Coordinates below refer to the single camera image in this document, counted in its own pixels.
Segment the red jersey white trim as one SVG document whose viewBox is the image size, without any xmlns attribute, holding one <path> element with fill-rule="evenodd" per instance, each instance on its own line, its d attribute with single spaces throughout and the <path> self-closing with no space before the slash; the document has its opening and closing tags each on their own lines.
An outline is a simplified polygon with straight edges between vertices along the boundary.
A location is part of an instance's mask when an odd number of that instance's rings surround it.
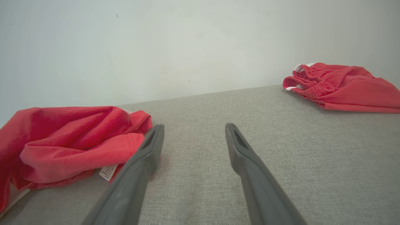
<svg viewBox="0 0 400 225">
<path fill-rule="evenodd" d="M 400 114 L 400 90 L 359 66 L 299 64 L 282 85 L 329 111 Z"/>
</svg>

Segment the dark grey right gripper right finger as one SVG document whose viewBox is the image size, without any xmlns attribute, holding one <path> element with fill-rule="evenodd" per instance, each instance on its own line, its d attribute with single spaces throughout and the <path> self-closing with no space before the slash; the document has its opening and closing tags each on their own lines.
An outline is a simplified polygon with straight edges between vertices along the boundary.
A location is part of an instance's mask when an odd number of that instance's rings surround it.
<svg viewBox="0 0 400 225">
<path fill-rule="evenodd" d="M 231 166 L 240 176 L 252 225 L 306 225 L 261 158 L 233 123 L 225 126 Z"/>
</svg>

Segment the red basketball jersey number 23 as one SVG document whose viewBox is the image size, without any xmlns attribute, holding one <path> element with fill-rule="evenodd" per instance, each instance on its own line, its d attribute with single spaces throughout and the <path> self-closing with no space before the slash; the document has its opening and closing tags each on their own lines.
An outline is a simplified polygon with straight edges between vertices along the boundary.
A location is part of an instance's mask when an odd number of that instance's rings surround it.
<svg viewBox="0 0 400 225">
<path fill-rule="evenodd" d="M 60 188 L 116 165 L 109 182 L 152 128 L 145 111 L 116 106 L 29 108 L 0 128 L 0 214 L 12 192 Z"/>
</svg>

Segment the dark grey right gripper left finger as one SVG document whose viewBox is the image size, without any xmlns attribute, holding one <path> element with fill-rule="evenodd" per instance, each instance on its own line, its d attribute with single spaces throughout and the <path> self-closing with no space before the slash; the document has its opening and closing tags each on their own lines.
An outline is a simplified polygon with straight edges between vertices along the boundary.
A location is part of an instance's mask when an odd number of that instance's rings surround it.
<svg viewBox="0 0 400 225">
<path fill-rule="evenodd" d="M 136 153 L 124 164 L 82 225 L 138 225 L 146 188 L 161 162 L 164 125 L 145 136 Z"/>
</svg>

